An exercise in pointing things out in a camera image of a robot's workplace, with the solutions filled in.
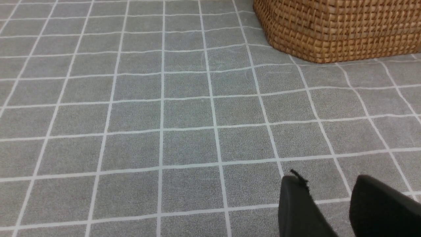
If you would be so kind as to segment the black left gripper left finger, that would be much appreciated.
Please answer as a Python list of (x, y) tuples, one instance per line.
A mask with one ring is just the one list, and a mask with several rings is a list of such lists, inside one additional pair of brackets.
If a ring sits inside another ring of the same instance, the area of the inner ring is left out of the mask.
[(290, 172), (293, 175), (285, 175), (280, 186), (280, 237), (337, 237), (314, 202), (308, 180), (295, 170)]

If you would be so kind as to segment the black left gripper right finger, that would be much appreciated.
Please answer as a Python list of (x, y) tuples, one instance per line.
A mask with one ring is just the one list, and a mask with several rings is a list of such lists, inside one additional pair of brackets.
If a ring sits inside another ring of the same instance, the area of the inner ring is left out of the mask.
[(356, 237), (419, 237), (421, 205), (366, 174), (358, 176), (349, 207)]

